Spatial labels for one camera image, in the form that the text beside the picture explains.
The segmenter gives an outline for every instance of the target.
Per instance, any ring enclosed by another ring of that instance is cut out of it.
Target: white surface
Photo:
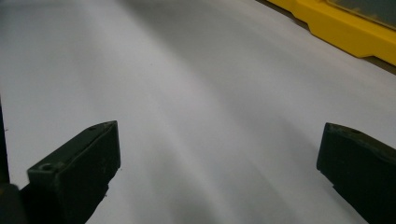
[[[4,1],[0,74],[20,187],[119,122],[89,223],[365,223],[316,170],[324,124],[396,147],[396,76],[254,0]]]

